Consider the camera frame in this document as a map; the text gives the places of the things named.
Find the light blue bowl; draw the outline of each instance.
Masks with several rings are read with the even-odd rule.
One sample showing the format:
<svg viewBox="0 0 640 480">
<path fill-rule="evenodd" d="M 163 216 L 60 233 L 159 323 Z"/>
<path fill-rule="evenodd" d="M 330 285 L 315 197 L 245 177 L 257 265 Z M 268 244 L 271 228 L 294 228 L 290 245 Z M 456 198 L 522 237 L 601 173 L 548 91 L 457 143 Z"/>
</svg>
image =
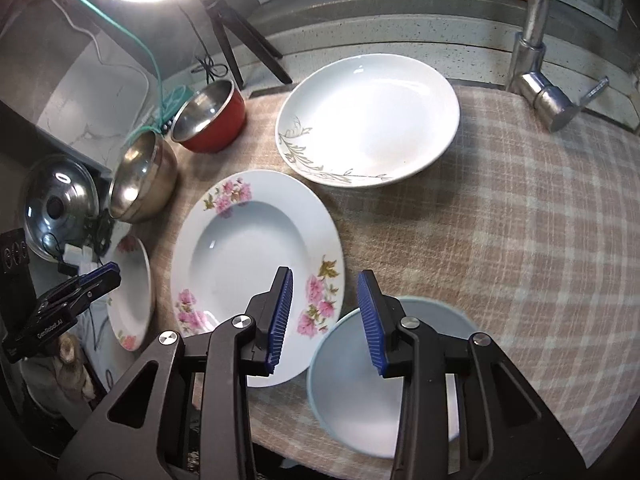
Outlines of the light blue bowl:
<svg viewBox="0 0 640 480">
<path fill-rule="evenodd" d="M 398 298 L 405 313 L 437 332 L 468 339 L 478 332 L 460 310 L 436 300 Z M 324 337 L 306 375 L 306 396 L 334 440 L 378 458 L 393 458 L 398 439 L 402 379 L 383 379 L 371 364 L 360 310 L 348 313 Z M 447 375 L 449 439 L 459 435 L 455 378 Z"/>
</svg>

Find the chrome faucet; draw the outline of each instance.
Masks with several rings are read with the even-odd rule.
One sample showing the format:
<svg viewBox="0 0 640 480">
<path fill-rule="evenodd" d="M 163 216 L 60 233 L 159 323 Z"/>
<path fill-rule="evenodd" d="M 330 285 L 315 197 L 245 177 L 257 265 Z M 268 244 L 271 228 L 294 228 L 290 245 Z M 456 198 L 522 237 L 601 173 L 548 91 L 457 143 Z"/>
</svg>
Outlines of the chrome faucet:
<svg viewBox="0 0 640 480">
<path fill-rule="evenodd" d="M 546 50 L 542 38 L 550 2 L 551 0 L 529 0 L 524 28 L 522 32 L 516 33 L 505 88 L 529 101 L 549 131 L 556 132 L 609 86 L 609 78 L 602 79 L 578 104 L 574 104 L 542 74 L 542 60 Z"/>
</svg>

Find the stainless steel bowl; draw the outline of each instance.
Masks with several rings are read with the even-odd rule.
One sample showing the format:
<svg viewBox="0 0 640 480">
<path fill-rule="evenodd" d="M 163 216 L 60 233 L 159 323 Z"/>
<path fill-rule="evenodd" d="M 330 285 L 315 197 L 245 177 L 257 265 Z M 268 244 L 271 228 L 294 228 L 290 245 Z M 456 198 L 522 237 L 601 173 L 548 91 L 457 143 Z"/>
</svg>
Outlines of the stainless steel bowl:
<svg viewBox="0 0 640 480">
<path fill-rule="evenodd" d="M 156 216 L 174 192 L 178 163 L 154 132 L 141 133 L 120 159 L 109 188 L 109 213 L 136 224 Z"/>
</svg>

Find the red bowl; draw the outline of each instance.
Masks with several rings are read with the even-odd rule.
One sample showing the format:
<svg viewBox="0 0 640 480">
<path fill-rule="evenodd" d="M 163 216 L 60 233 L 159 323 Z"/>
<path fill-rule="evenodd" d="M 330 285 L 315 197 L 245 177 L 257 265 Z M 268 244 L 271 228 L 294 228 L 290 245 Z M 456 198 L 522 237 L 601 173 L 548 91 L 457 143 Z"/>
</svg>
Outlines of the red bowl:
<svg viewBox="0 0 640 480">
<path fill-rule="evenodd" d="M 240 134 L 246 107 L 238 87 L 220 79 L 200 90 L 178 111 L 171 139 L 196 153 L 215 153 Z"/>
</svg>

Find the checkered tablecloth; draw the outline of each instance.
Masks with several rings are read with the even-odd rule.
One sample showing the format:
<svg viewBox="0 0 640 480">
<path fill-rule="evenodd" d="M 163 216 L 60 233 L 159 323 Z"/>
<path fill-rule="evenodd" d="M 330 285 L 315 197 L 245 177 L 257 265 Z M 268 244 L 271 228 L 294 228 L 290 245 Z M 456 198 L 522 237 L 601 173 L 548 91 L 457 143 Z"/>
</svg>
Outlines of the checkered tablecloth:
<svg viewBox="0 0 640 480">
<path fill-rule="evenodd" d="M 303 180 L 340 233 L 342 313 L 354 308 L 354 282 L 365 268 L 387 294 L 462 309 L 496 338 L 591 463 L 640 392 L 639 139 L 586 115 L 552 135 L 519 96 L 469 87 L 456 93 L 458 134 L 418 175 L 365 190 Z M 174 198 L 138 230 L 158 288 L 156 330 L 177 329 L 172 251 L 200 196 L 238 171 L 290 173 L 274 142 L 285 98 L 248 101 L 248 124 L 222 153 L 194 155 L 174 145 Z M 250 409 L 253 438 L 267 448 L 340 478 L 389 476 L 390 461 L 352 452 L 319 427 L 304 375 L 251 390 Z"/>
</svg>

